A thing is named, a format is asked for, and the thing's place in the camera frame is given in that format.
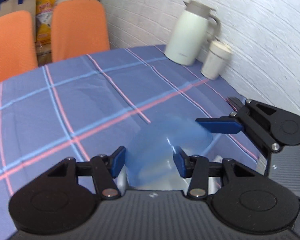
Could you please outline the left orange chair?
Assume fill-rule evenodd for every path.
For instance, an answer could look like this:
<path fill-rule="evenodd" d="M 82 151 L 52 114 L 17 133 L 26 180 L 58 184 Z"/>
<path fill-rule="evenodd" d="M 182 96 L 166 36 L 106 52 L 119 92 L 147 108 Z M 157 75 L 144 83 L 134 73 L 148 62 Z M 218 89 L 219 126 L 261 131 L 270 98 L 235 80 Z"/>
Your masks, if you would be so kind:
<path fill-rule="evenodd" d="M 0 82 L 38 67 L 31 14 L 0 17 Z"/>

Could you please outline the blue plastic bowl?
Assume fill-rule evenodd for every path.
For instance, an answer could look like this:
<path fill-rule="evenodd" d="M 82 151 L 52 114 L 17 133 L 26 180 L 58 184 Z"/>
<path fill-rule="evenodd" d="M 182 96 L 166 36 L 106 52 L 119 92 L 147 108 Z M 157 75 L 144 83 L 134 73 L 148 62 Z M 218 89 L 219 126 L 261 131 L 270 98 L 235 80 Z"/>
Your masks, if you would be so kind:
<path fill-rule="evenodd" d="M 186 190 L 173 161 L 177 146 L 187 155 L 204 155 L 213 135 L 197 122 L 177 116 L 154 120 L 131 140 L 126 153 L 128 185 L 139 190 Z"/>

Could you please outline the yellow snack bag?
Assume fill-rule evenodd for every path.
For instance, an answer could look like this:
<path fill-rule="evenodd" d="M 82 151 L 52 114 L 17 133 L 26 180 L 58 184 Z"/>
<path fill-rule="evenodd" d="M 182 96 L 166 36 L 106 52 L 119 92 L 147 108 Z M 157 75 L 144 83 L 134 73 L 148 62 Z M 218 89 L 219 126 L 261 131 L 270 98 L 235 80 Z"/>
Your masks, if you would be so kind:
<path fill-rule="evenodd" d="M 52 13 L 57 0 L 36 0 L 36 41 L 41 45 L 51 42 Z"/>

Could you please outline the orange chair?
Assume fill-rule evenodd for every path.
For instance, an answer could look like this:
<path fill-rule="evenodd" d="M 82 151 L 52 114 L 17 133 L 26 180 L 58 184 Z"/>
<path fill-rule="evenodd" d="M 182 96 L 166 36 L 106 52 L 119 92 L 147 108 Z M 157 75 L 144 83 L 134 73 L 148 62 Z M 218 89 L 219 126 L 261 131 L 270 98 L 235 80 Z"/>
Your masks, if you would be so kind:
<path fill-rule="evenodd" d="M 0 82 L 38 67 L 31 14 L 0 17 Z"/>
<path fill-rule="evenodd" d="M 59 3 L 51 22 L 52 61 L 110 50 L 106 12 L 97 0 Z"/>

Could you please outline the white thermos jug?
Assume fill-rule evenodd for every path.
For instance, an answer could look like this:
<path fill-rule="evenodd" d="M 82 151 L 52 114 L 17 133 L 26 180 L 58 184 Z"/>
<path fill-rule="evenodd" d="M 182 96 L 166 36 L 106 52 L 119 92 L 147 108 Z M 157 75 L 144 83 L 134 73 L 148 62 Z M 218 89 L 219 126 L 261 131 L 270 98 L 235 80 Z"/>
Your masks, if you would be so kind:
<path fill-rule="evenodd" d="M 219 18 L 212 14 L 213 8 L 190 0 L 185 2 L 185 10 L 178 18 L 170 39 L 165 47 L 165 56 L 184 66 L 190 66 L 199 55 L 200 48 L 206 38 L 209 20 L 213 19 L 216 26 L 209 42 L 216 38 L 221 31 Z"/>

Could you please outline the right orange chair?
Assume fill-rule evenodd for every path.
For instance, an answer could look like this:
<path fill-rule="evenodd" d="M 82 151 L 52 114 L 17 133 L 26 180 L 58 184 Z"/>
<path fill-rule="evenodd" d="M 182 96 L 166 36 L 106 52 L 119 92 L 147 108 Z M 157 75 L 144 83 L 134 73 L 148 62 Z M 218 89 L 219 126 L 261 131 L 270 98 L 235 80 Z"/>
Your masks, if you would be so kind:
<path fill-rule="evenodd" d="M 59 3 L 51 22 L 52 61 L 110 50 L 106 12 L 97 0 Z"/>

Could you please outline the cream travel cup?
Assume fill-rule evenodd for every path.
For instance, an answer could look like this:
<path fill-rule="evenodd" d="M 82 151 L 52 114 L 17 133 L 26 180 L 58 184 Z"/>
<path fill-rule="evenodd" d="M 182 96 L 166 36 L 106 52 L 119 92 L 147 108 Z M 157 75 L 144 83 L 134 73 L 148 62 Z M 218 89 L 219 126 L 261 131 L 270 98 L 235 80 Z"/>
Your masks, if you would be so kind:
<path fill-rule="evenodd" d="M 213 40 L 200 72 L 206 78 L 215 80 L 221 75 L 231 57 L 232 49 L 229 45 L 219 40 Z"/>

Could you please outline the stainless steel bowl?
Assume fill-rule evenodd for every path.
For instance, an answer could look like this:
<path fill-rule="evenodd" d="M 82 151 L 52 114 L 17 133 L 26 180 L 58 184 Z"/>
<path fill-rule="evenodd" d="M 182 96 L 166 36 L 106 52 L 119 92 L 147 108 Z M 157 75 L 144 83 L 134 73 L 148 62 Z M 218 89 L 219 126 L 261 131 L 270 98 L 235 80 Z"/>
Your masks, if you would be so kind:
<path fill-rule="evenodd" d="M 121 170 L 119 176 L 116 178 L 116 184 L 121 193 L 124 193 L 127 189 L 137 189 L 137 190 L 148 190 L 148 191 L 173 191 L 181 190 L 184 194 L 187 194 L 191 178 L 183 179 L 179 176 L 178 172 L 175 170 L 170 174 L 164 175 L 158 180 L 141 185 L 141 186 L 131 186 L 128 182 L 126 167 L 124 166 Z"/>

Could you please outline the brown paper bag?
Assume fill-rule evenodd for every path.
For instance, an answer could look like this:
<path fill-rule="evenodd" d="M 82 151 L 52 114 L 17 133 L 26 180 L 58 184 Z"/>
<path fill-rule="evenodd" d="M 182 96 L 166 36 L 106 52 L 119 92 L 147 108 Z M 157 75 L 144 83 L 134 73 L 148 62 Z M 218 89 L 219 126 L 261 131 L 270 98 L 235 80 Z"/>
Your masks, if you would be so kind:
<path fill-rule="evenodd" d="M 15 11 L 28 11 L 30 13 L 33 37 L 36 41 L 36 0 L 6 0 L 0 2 L 0 17 Z"/>

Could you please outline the blue plaid tablecloth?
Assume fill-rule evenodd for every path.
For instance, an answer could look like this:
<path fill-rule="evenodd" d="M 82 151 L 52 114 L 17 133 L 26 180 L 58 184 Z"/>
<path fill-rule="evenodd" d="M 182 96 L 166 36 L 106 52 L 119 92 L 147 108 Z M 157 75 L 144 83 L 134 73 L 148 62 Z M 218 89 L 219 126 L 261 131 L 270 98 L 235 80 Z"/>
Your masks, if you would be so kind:
<path fill-rule="evenodd" d="M 15 232 L 10 196 L 66 157 L 85 161 L 127 146 L 167 116 L 228 115 L 237 92 L 168 60 L 163 46 L 117 49 L 52 63 L 0 84 L 0 239 Z"/>

